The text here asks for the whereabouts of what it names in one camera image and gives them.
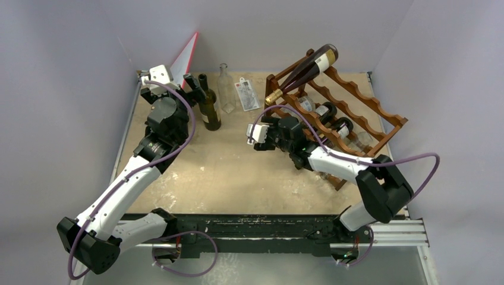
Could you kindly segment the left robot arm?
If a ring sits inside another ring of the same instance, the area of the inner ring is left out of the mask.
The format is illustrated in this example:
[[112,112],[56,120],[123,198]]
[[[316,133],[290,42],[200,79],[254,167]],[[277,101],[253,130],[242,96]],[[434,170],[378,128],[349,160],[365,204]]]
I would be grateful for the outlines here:
[[122,173],[101,196],[76,218],[63,218],[56,229],[68,252],[67,272],[71,280],[78,261],[86,272],[102,274],[124,251],[148,240],[172,242],[179,235],[177,218],[157,208],[144,217],[119,221],[140,194],[157,180],[193,139],[196,131],[193,107],[204,98],[191,74],[184,75],[190,91],[150,73],[143,78],[152,111],[145,136]]

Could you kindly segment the dark green wine bottle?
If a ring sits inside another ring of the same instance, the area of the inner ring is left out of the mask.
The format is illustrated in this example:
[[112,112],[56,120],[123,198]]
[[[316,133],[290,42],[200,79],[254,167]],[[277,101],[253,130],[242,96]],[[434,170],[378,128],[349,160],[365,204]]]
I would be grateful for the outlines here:
[[199,103],[202,120],[207,130],[217,131],[222,125],[218,110],[217,96],[215,92],[209,88],[206,74],[200,74],[198,80],[204,92],[204,100]]

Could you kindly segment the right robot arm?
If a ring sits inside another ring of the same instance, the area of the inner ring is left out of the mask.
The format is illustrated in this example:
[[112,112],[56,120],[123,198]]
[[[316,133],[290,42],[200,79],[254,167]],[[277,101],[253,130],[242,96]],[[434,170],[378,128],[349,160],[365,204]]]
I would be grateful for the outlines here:
[[247,142],[256,151],[280,149],[297,169],[322,172],[357,185],[361,201],[344,210],[334,225],[335,237],[349,241],[361,227],[388,223],[413,197],[414,191],[399,169],[379,155],[375,159],[341,153],[307,139],[297,118],[264,116],[249,124]]

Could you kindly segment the clear glass bottle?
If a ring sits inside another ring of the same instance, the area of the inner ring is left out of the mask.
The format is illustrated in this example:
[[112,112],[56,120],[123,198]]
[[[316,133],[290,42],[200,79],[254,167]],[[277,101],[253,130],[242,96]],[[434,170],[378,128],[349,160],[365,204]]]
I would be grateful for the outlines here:
[[219,65],[220,74],[218,76],[218,93],[221,109],[227,113],[232,113],[236,108],[236,99],[234,94],[233,79],[228,73],[228,65],[222,63]]

